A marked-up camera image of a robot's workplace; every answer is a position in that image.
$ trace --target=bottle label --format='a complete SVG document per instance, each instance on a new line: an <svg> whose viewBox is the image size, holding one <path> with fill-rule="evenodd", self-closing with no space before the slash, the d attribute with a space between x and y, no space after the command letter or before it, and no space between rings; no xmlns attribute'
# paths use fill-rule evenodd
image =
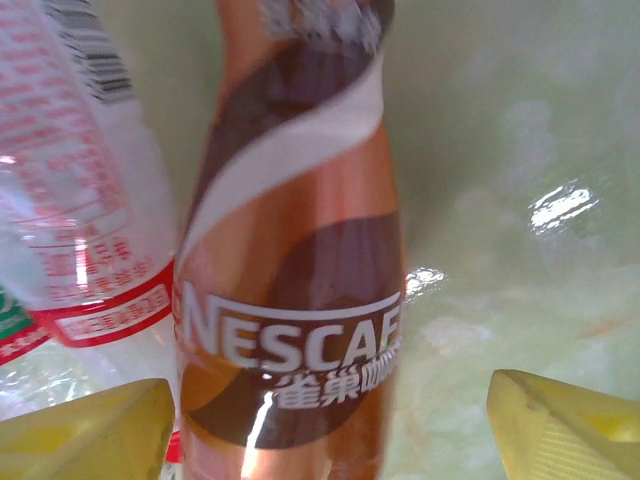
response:
<svg viewBox="0 0 640 480"><path fill-rule="evenodd" d="M0 366L42 345L49 339L44 328L0 289Z"/></svg>
<svg viewBox="0 0 640 480"><path fill-rule="evenodd" d="M94 347L129 337L171 314L173 264L121 295L91 308L83 305L33 313L59 341L74 348Z"/></svg>
<svg viewBox="0 0 640 480"><path fill-rule="evenodd" d="M268 395L281 410L357 402L395 368L400 293L370 305L316 311L258 307L208 295L203 310L193 285L185 282L182 291L182 342L193 353L199 347L236 367L263 372L265 387L273 387ZM198 416L211 426L210 433L225 436L212 431L216 416L206 411Z"/></svg>
<svg viewBox="0 0 640 480"><path fill-rule="evenodd" d="M0 218L22 262L0 262L5 284L22 282L12 289L32 312L77 316L56 330L67 345L148 326L166 312L175 225L115 44L87 0L0 0L0 59ZM105 299L124 297L142 321L107 315Z"/></svg>

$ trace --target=green label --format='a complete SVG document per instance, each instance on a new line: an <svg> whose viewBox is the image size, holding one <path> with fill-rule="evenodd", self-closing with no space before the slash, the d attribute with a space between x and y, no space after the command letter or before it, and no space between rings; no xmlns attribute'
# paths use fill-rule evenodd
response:
<svg viewBox="0 0 640 480"><path fill-rule="evenodd" d="M0 342L33 325L22 307L0 288Z"/></svg>

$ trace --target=red and white label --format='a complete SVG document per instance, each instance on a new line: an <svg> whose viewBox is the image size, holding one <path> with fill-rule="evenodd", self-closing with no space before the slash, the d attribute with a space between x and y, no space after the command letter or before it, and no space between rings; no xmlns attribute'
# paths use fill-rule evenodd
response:
<svg viewBox="0 0 640 480"><path fill-rule="evenodd" d="M0 365L5 365L29 353L47 340L49 340L47 331L38 325L33 324L21 330L0 342Z"/></svg>
<svg viewBox="0 0 640 480"><path fill-rule="evenodd" d="M95 304L148 284L175 242L161 163L90 2L0 0L0 218L19 239L3 250L20 260L0 260L0 283L24 292L29 310ZM78 332L113 323L106 318L58 328L83 342Z"/></svg>
<svg viewBox="0 0 640 480"><path fill-rule="evenodd" d="M104 302L32 312L60 341L75 348L114 342L171 314L173 263L144 284Z"/></svg>

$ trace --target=nescafe bottle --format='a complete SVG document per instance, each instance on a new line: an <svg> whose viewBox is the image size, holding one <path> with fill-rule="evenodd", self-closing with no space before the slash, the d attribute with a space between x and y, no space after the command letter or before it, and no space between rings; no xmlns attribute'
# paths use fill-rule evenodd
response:
<svg viewBox="0 0 640 480"><path fill-rule="evenodd" d="M217 6L225 76L175 275L185 476L379 478L405 284L393 1Z"/></svg>

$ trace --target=red label border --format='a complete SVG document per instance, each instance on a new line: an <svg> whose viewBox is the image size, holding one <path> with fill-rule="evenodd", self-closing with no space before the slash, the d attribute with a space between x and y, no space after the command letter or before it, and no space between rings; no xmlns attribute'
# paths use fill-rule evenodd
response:
<svg viewBox="0 0 640 480"><path fill-rule="evenodd" d="M42 327L34 323L29 327L25 328L24 330L21 330L20 332L4 339L2 342L0 342L0 348L9 344L15 343L16 340L19 340L20 338L28 337L29 335L32 335L33 333L37 332L38 329L40 328ZM16 358L20 358L21 356L26 355L30 351L35 350L40 345L42 345L47 340L49 340L49 338L50 338L49 335L44 333L42 337L39 338L38 340L31 342L28 345L25 345L24 347L15 350L10 355L7 355L6 357L0 357L0 366L6 365L9 362L12 362L13 360L15 360Z"/></svg>
<svg viewBox="0 0 640 480"><path fill-rule="evenodd" d="M160 273L151 278L150 280L138 285L136 288L128 290L116 297L96 302L89 305L80 305L77 307L58 308L54 310L41 310L31 311L33 319L41 326L47 329L47 331L58 340L61 344L71 348L88 348L98 345L104 345L107 343L115 342L123 338L129 337L136 333L139 333L146 328L155 325L163 318L171 314L171 291L173 283L173 262L169 263ZM169 296L169 303L161 311L151 315L149 318L136 323L130 327L124 328L117 332L109 333L106 335L97 335L92 338L86 338L82 340L73 340L69 338L65 332L57 324L57 321L62 318L73 318L79 316L95 315L117 308L131 300L144 295L151 291L158 285L164 286L167 295Z"/></svg>
<svg viewBox="0 0 640 480"><path fill-rule="evenodd" d="M179 431L173 432L171 435L165 459L168 463L180 463L182 461L182 446L180 444Z"/></svg>

